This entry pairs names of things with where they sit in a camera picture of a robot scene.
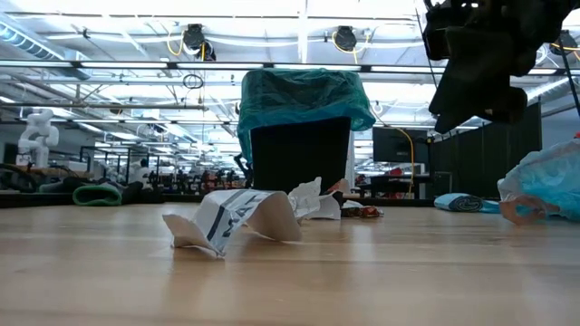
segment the blue plastic bag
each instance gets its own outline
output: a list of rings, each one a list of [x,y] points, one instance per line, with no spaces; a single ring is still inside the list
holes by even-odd
[[[468,194],[446,194],[435,198],[435,207],[450,212],[499,214],[499,203]]]
[[[356,72],[255,70],[242,80],[237,136],[244,158],[252,162],[254,128],[349,117],[351,130],[362,131],[375,122],[370,107]]]
[[[502,201],[525,197],[531,208],[546,216],[580,221],[580,139],[527,154],[498,182],[498,190]]]

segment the ceiling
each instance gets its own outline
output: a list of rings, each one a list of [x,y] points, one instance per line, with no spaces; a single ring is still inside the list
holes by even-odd
[[[179,36],[184,26],[203,24],[203,33],[214,47],[219,62],[429,65],[421,41],[421,28],[426,24],[422,1],[2,0],[0,12],[3,13],[0,22],[10,24],[68,60],[192,62],[195,61],[193,55],[186,52],[174,55],[171,51],[179,50]],[[578,34],[579,24],[577,11],[564,23],[573,36]],[[341,53],[334,47],[332,34],[339,25],[353,27],[360,50],[356,59],[351,53]],[[7,42],[0,42],[0,58],[38,60]],[[573,55],[568,61],[572,67],[578,66]],[[563,66],[561,57],[549,53],[547,45],[538,51],[536,63],[538,68]],[[438,67],[445,62],[431,64]],[[75,118],[129,120],[144,117],[235,122],[236,107],[241,100],[240,83],[245,75],[241,71],[197,72],[205,80],[205,87],[189,90],[183,87],[182,81],[191,71],[117,69],[86,72],[90,78],[79,81],[54,70],[3,69],[0,71],[0,95],[13,101],[63,103],[68,101],[61,96],[64,93],[70,97],[78,95],[84,103],[93,105],[114,102],[174,106],[166,110],[125,110],[121,114],[95,108],[61,112]],[[15,75],[24,76],[27,82]],[[361,73],[361,78],[372,109],[384,122],[422,128],[433,125],[427,108],[436,90],[434,82],[439,82],[439,77]],[[548,101],[543,101],[543,111],[549,112],[562,110],[571,103],[569,89],[560,91],[559,84],[550,86],[559,79],[561,77],[526,76],[513,78],[512,83],[530,93],[550,93]],[[40,83],[48,89],[30,82]],[[203,105],[207,110],[181,108],[192,105]],[[470,120],[464,127],[479,123],[480,120]],[[102,133],[88,130],[87,125],[108,131],[109,135],[116,131],[138,135],[144,140],[163,137],[139,124],[86,123],[81,126],[100,139]],[[170,128],[163,132],[164,140],[188,142],[194,139],[211,144],[214,152],[227,153],[216,155],[216,162],[232,164],[231,156],[239,151],[235,123],[229,126],[196,123]],[[370,133],[357,133],[356,138],[370,139]],[[366,149],[357,149],[356,153],[359,163],[372,155]]]

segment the black cable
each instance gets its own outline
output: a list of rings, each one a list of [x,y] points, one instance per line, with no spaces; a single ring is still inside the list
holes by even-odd
[[[572,73],[570,72],[570,64],[566,58],[566,51],[564,51],[564,44],[562,43],[562,37],[558,37],[558,45],[560,45],[560,55],[562,55],[562,60],[564,60],[565,73],[568,76],[568,82],[570,83],[570,90],[572,91],[572,97],[574,98],[574,105],[580,115],[580,102],[578,101],[578,94],[576,94],[576,86],[574,84],[574,79],[572,79]]]
[[[190,73],[183,76],[183,87],[188,89],[188,92],[185,94],[185,98],[183,98],[183,109],[188,106],[189,92],[193,90],[199,90],[203,87],[204,84],[205,83],[203,78],[195,73]]]
[[[417,15],[417,23],[419,24],[420,37],[423,38],[423,25],[421,24],[421,18],[419,16],[419,11],[417,10],[417,7],[415,7],[415,14]],[[431,77],[433,78],[433,85],[435,85],[435,89],[437,89],[437,80],[435,79],[435,72],[433,71],[433,65],[431,64],[431,60],[429,58],[427,58],[427,63],[429,64],[429,69],[431,70]]]
[[[204,85],[203,78],[201,76],[196,75],[195,73],[190,73],[183,76],[183,87],[189,90],[198,90],[202,88]]]

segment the fluorescent light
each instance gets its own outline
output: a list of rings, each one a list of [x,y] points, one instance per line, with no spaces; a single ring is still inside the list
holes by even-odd
[[[101,129],[98,129],[97,127],[93,127],[93,126],[91,126],[91,125],[88,125],[88,124],[86,124],[86,123],[82,123],[82,122],[81,122],[81,123],[79,123],[79,125],[80,125],[81,127],[85,128],[85,129],[88,129],[88,130],[90,130],[90,131],[94,131],[94,132],[102,132],[102,130],[101,130]]]
[[[35,107],[35,109],[43,109],[44,110],[43,107]],[[51,110],[53,112],[53,114],[57,117],[70,118],[70,117],[74,117],[74,115],[75,115],[72,112],[65,110],[65,109],[50,108],[48,110]]]
[[[15,103],[13,100],[10,100],[4,96],[0,96],[0,101],[2,101],[4,103]]]
[[[206,124],[206,125],[222,125],[224,124],[224,121],[205,121],[205,120],[180,120],[177,121],[178,124],[182,124],[182,125],[201,125],[201,124]],[[228,124],[230,125],[237,125],[237,121],[231,121]]]
[[[171,123],[170,120],[126,120],[125,123]]]
[[[20,68],[72,68],[70,62],[59,61],[38,61],[38,60],[2,60],[0,67],[20,67]]]
[[[19,121],[28,121],[28,119],[20,119],[18,118],[17,120]],[[50,122],[67,122],[67,119],[50,119]]]
[[[373,66],[371,72],[431,73],[430,67]],[[444,73],[444,67],[433,67],[433,73]]]
[[[97,120],[97,119],[74,119],[72,122],[76,123],[117,123],[117,120]]]
[[[384,125],[380,123],[375,123],[372,125],[373,127],[384,127]],[[398,124],[387,124],[387,128],[406,128],[406,129],[435,129],[435,126],[421,126],[421,125],[398,125]],[[473,126],[458,126],[455,129],[477,129],[479,127]]]
[[[104,154],[99,154],[94,156],[95,159],[97,158],[105,158]],[[117,156],[117,154],[110,153],[107,159],[117,159],[117,158],[127,158],[126,155]]]
[[[180,69],[248,70],[264,68],[262,63],[178,63]]]
[[[381,123],[375,123],[373,127],[385,127]],[[387,128],[408,128],[408,129],[435,129],[435,126],[421,126],[421,125],[397,125],[397,124],[388,124]]]
[[[110,69],[167,69],[163,62],[83,62],[85,68],[110,68]]]
[[[163,141],[143,141],[141,145],[173,145],[172,142],[163,142]]]
[[[349,72],[358,72],[361,70],[361,66],[358,65],[334,65],[334,64],[275,64],[274,68],[279,69],[295,69],[295,70],[303,70],[303,69],[320,69],[324,68],[330,71],[349,71]]]
[[[370,147],[372,146],[372,140],[355,140],[354,146],[357,147]]]
[[[554,74],[556,69],[532,69],[529,74]]]
[[[158,151],[164,151],[166,153],[173,152],[173,149],[170,149],[170,148],[155,148],[155,149],[158,150]]]
[[[126,140],[135,140],[135,139],[139,139],[139,137],[130,134],[130,133],[126,133],[126,132],[112,132],[111,135],[120,138],[120,139],[126,139]]]

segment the crumpled food wrapper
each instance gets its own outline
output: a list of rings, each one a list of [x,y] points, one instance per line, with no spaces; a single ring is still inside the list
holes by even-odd
[[[207,194],[193,216],[163,215],[173,234],[174,247],[200,246],[226,254],[229,238],[243,224],[277,241],[300,241],[303,219],[340,219],[333,194],[319,196],[321,180],[284,192],[252,189],[218,190]]]

